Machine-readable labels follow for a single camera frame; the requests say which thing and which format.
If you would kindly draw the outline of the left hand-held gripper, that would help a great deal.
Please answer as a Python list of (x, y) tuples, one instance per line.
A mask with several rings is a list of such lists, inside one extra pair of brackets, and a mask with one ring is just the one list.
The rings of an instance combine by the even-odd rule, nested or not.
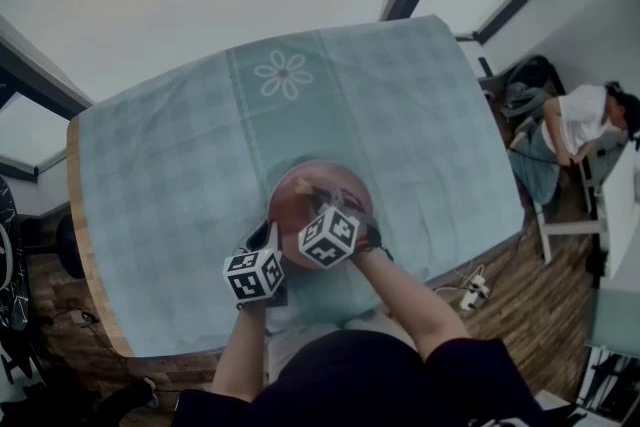
[(231, 290), (236, 307), (264, 302), (267, 308), (288, 305), (284, 270), (281, 265), (281, 236), (278, 223), (262, 223), (249, 237), (249, 249), (262, 249), (230, 256), (223, 264), (223, 277)]

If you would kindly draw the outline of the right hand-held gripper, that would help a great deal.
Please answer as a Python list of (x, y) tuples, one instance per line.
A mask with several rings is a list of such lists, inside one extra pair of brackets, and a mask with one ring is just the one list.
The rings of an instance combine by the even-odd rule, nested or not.
[(318, 215), (299, 232), (299, 252), (319, 268), (330, 269), (354, 254), (381, 246), (377, 221), (344, 188), (312, 186), (307, 193)]

